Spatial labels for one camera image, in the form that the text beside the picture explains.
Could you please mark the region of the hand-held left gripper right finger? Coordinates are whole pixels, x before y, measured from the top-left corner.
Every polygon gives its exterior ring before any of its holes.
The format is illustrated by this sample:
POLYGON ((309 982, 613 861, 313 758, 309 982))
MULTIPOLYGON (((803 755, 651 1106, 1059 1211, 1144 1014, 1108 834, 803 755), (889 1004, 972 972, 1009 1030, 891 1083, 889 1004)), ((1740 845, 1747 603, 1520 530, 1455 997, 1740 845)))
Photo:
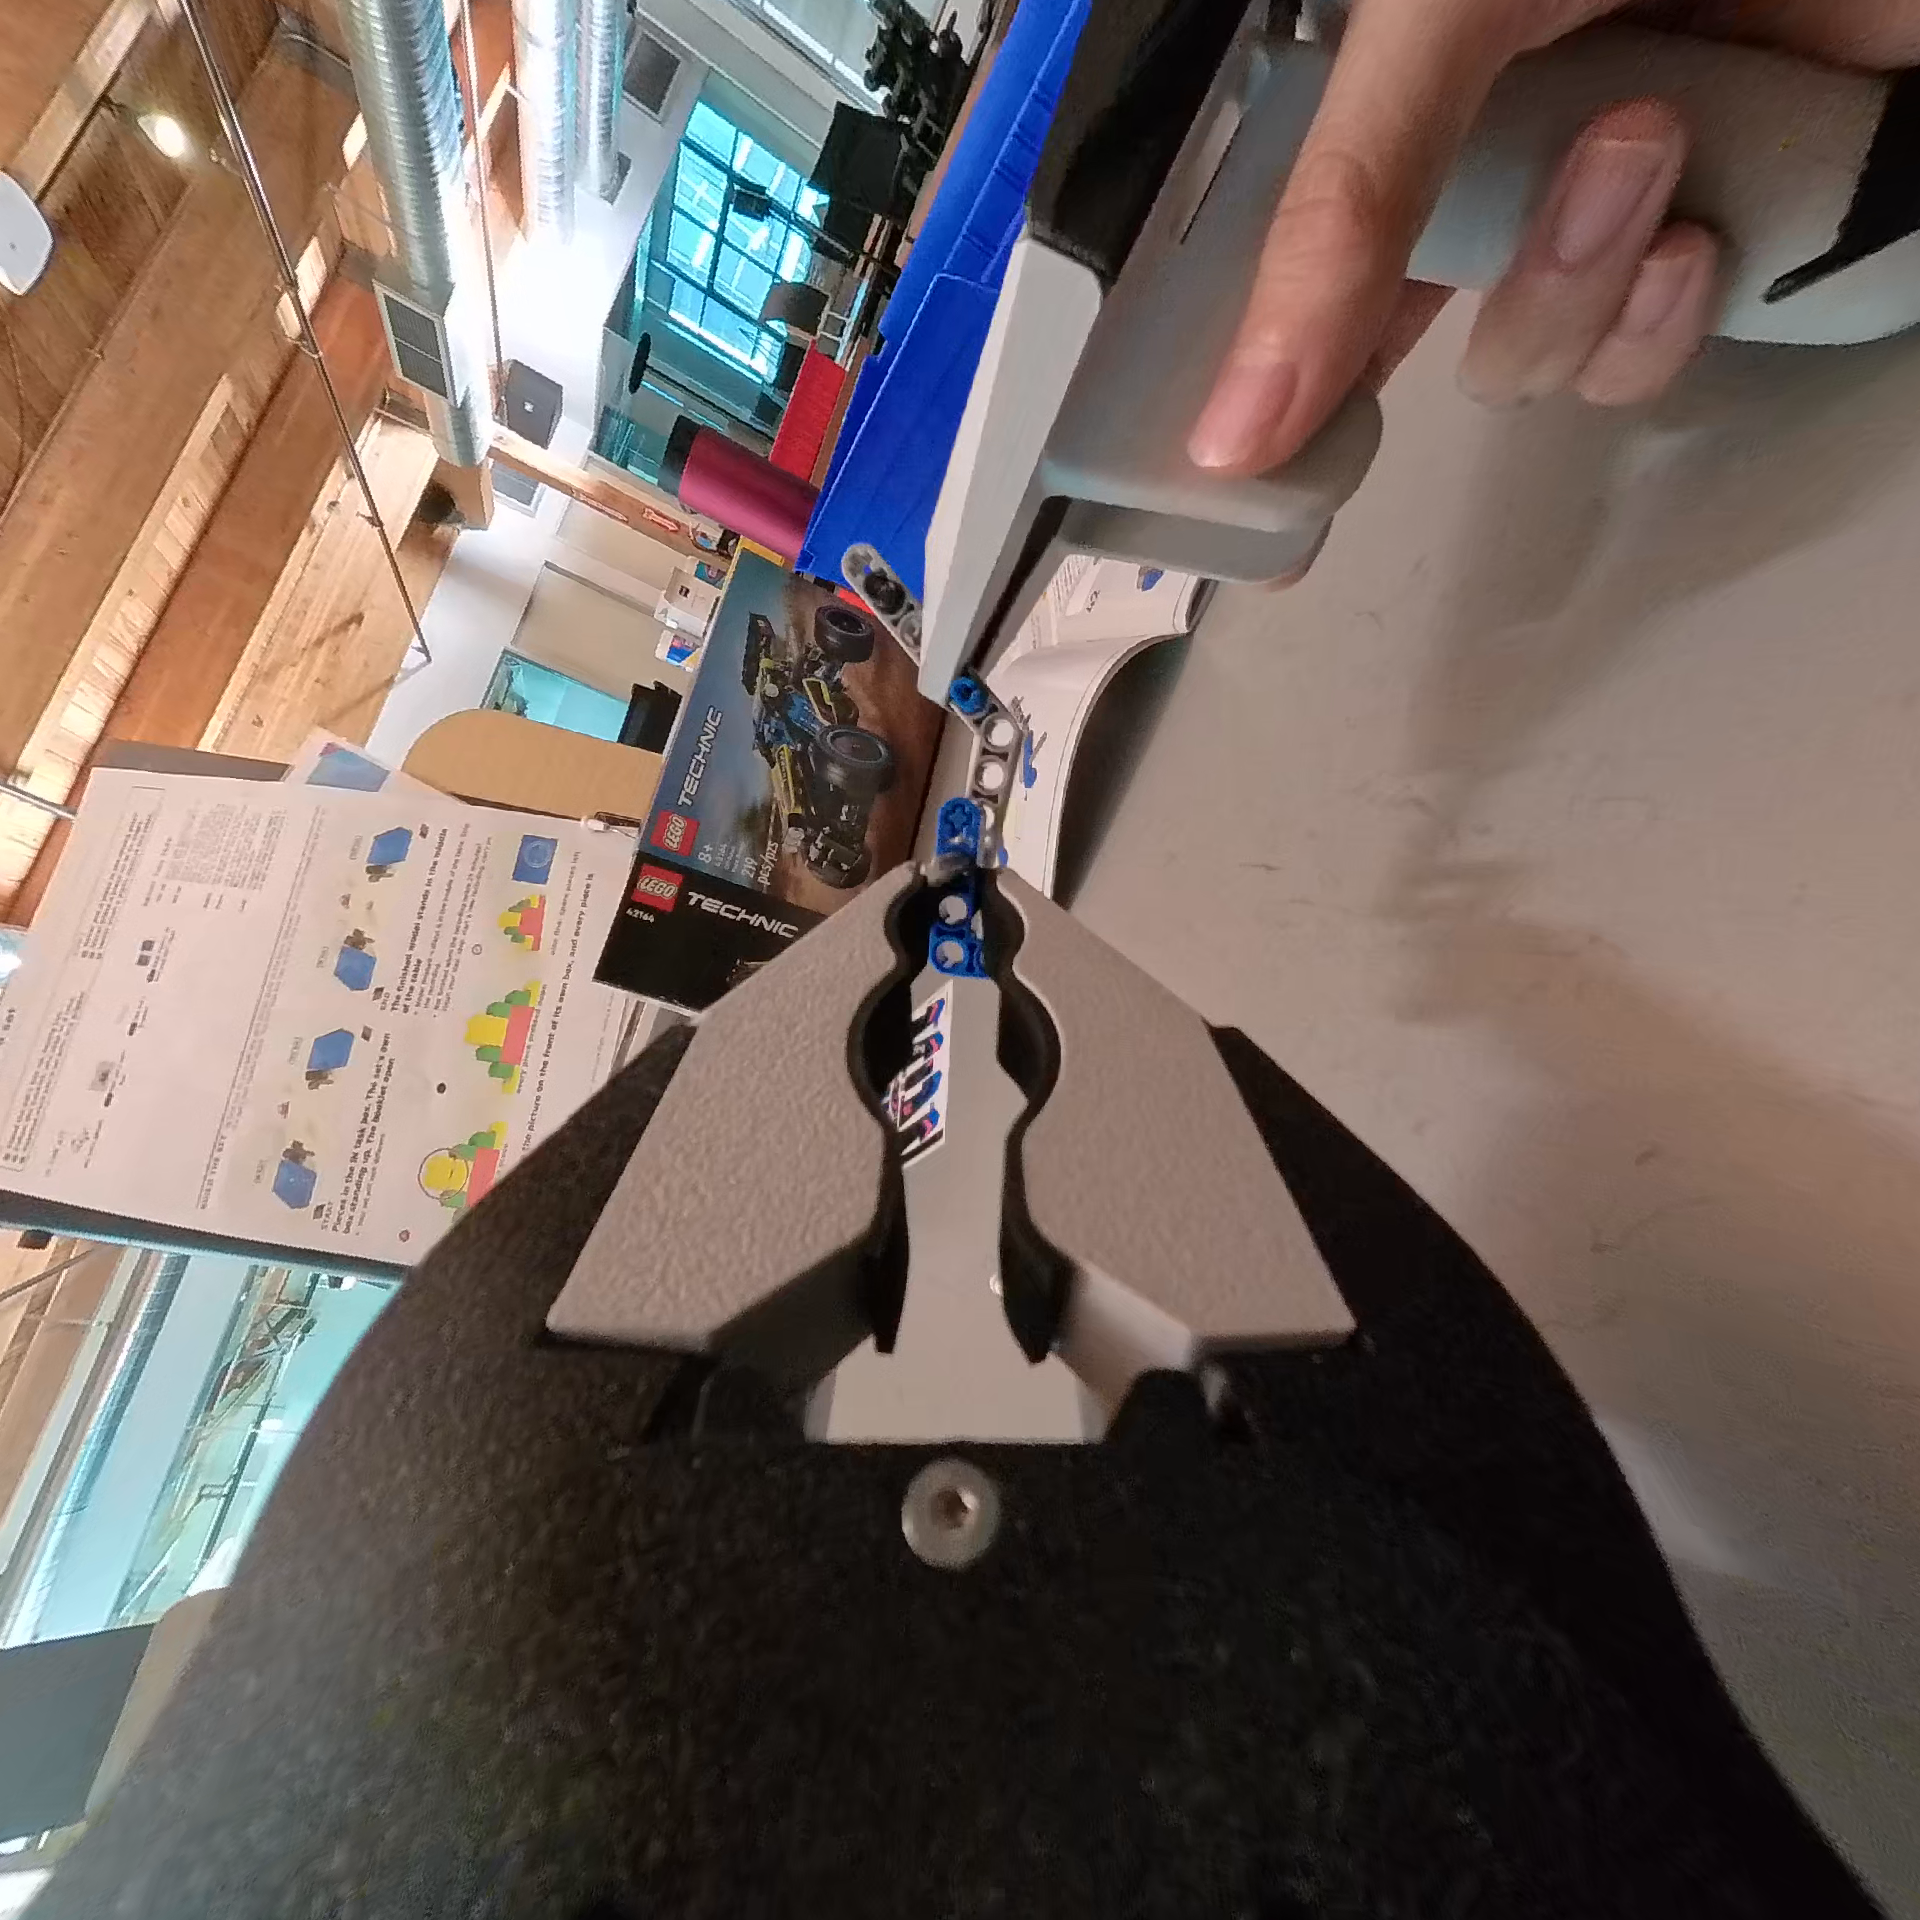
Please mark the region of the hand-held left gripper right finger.
POLYGON ((1331 1350, 1355 1315, 1208 1024, 1017 875, 993 884, 1001 1298, 1104 1413, 1143 1375, 1331 1350))

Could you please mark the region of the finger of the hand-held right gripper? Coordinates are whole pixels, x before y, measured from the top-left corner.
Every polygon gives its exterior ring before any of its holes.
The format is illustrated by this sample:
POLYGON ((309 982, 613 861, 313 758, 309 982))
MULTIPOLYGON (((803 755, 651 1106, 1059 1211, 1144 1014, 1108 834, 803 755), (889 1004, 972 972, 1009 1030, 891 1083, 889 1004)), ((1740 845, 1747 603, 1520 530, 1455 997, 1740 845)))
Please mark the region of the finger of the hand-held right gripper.
POLYGON ((985 669, 1039 512, 1049 432, 1099 307, 1088 267, 1019 232, 928 522, 918 690, 935 704, 956 679, 985 669))

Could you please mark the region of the person's right hand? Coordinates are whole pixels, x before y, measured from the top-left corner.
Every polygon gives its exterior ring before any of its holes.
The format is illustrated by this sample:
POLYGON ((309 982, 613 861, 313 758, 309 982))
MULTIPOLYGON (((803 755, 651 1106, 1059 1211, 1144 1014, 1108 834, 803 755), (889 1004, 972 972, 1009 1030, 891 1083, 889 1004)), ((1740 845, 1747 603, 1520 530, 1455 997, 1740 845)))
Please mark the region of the person's right hand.
MULTIPOLYGON (((1358 386, 1377 388, 1448 290, 1407 277, 1467 132, 1521 55, 1599 16, 1774 45, 1823 64, 1916 67, 1911 3, 1364 3, 1269 227, 1252 293, 1189 436, 1196 467, 1265 474, 1358 386)), ((1665 101, 1603 107, 1557 164, 1505 274, 1478 303, 1461 386, 1484 405, 1656 398, 1719 303, 1716 238, 1673 219, 1688 131, 1665 101)))

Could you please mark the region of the grey plastic beam assembly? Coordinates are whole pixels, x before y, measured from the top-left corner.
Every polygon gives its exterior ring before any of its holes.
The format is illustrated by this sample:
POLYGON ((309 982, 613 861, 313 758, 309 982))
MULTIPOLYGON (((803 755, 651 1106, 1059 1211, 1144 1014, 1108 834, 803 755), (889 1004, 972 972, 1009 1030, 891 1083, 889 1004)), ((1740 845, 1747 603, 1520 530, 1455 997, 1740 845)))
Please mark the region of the grey plastic beam assembly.
MULTIPOLYGON (((923 608, 905 580, 870 544, 851 544, 841 558, 843 583, 876 612, 879 627, 913 668, 923 668, 923 608)), ((967 782, 960 797, 979 811, 974 861, 985 871, 1008 863, 1003 843, 1005 811, 1019 786, 1029 724, 1017 704, 1008 704, 972 664, 948 675, 943 706, 972 734, 967 782)))

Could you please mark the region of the dark toy set box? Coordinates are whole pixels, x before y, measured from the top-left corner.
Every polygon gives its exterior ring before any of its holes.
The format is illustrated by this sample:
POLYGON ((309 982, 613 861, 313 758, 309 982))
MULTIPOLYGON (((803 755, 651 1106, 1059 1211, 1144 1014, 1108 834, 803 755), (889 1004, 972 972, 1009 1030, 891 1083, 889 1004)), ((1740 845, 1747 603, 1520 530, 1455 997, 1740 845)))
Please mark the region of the dark toy set box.
POLYGON ((942 734, 865 605, 743 547, 595 979, 711 1007, 911 854, 942 734))

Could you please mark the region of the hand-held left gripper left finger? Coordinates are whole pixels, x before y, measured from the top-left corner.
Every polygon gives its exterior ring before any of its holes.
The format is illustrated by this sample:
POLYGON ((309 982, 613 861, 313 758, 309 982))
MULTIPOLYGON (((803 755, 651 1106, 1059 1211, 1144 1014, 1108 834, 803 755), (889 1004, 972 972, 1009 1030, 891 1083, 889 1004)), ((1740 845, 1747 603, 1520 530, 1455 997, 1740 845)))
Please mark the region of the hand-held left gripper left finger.
POLYGON ((883 1092, 909 1043, 897 920, 918 901, 905 861, 699 1014, 549 1335, 787 1391, 893 1348, 907 1220, 883 1092))

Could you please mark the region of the white instruction poster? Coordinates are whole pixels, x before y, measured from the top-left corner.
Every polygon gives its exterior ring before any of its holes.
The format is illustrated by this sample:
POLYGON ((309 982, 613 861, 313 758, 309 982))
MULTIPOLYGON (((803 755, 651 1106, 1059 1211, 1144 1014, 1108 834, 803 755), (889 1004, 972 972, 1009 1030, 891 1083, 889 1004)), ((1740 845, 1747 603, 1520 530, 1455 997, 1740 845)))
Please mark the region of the white instruction poster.
POLYGON ((99 772, 4 989, 4 1231, 391 1280, 616 1067, 632 842, 99 772))

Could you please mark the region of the white instruction booklet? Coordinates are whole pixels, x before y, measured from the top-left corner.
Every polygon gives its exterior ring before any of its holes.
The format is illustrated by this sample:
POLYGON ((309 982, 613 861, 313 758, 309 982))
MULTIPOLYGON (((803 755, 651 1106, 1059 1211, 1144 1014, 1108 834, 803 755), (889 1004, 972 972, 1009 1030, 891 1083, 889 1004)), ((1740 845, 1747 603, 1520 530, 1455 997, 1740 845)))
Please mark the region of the white instruction booklet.
POLYGON ((988 675, 1029 724, 1003 843, 1005 871, 1035 892, 1059 893, 1072 772, 1099 700, 1136 655, 1189 638, 1214 589, 1179 570, 1070 556, 988 675))

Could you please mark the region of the white vent grille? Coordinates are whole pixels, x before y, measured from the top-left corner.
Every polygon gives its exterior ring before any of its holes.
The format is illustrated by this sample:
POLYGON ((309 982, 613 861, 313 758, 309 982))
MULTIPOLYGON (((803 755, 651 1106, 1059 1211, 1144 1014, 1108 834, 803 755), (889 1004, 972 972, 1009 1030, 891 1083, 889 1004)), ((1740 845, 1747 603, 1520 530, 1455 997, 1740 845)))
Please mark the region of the white vent grille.
POLYGON ((416 300, 384 278, 375 278, 373 290, 400 376, 446 406, 460 402, 464 380, 447 333, 447 302, 416 300))

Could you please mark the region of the magenta cylinder post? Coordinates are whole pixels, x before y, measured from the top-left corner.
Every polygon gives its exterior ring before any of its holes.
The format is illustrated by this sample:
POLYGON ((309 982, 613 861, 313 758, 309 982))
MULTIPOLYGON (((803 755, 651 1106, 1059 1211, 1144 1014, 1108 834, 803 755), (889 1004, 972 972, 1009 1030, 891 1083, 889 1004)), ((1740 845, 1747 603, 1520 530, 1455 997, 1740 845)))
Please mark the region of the magenta cylinder post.
POLYGON ((660 484, 680 507, 800 566, 819 488, 720 432, 680 418, 668 436, 660 484))

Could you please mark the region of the plain blue storage bin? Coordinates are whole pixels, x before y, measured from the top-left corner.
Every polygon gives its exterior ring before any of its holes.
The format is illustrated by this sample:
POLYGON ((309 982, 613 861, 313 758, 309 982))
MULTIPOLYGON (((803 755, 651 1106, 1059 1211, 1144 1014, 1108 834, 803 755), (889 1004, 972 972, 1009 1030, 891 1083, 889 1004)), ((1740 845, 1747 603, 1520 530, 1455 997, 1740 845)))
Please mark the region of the plain blue storage bin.
POLYGON ((937 274, 909 323, 887 328, 859 371, 828 479, 807 518, 798 572, 841 580, 847 548, 870 547, 918 599, 940 500, 1005 260, 985 280, 937 274))

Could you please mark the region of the blue angled plastic beam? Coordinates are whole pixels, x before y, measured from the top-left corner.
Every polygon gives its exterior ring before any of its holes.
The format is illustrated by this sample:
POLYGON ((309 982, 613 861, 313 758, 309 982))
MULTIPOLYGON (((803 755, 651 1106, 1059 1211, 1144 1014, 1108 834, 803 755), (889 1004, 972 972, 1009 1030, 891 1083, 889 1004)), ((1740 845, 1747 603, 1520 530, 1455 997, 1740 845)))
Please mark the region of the blue angled plastic beam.
POLYGON ((940 804, 923 880, 932 912, 928 962, 943 975, 997 979, 1001 941, 993 824, 983 800, 956 797, 940 804))

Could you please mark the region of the sticker sheet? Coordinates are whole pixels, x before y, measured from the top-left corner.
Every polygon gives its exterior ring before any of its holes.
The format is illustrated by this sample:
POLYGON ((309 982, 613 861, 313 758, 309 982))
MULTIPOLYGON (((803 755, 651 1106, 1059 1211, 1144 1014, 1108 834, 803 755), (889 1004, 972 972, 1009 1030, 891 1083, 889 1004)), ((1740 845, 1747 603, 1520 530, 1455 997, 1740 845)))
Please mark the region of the sticker sheet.
POLYGON ((907 1026, 905 1064, 889 1080, 883 1108, 893 1130, 903 1168, 947 1140, 953 1094, 953 984, 920 998, 907 1026))

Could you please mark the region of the silver ventilation duct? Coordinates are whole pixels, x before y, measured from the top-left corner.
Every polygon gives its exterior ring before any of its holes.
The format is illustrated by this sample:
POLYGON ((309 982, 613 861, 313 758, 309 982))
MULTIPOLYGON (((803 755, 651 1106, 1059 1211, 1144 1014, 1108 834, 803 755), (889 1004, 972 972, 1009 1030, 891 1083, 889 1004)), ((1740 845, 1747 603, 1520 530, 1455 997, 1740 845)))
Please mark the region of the silver ventilation duct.
POLYGON ((566 247, 581 198, 609 200, 621 183, 616 117, 630 8, 513 3, 512 32, 523 227, 566 247))
POLYGON ((422 302, 447 302, 464 396, 422 394, 443 462, 484 464, 491 445, 487 303, 467 196, 464 115, 443 3, 340 3, 355 95, 388 216, 391 250, 375 267, 422 302))

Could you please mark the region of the brown rounded panel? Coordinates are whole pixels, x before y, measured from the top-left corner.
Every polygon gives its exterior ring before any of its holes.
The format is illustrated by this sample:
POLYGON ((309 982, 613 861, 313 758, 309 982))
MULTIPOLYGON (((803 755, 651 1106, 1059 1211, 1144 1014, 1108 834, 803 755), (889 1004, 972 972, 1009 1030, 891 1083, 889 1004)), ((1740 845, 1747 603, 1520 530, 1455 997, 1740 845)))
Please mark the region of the brown rounded panel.
POLYGON ((584 822, 639 822, 655 800, 665 757, 566 731, 533 717, 473 708, 435 723, 400 772, 480 806, 584 822))

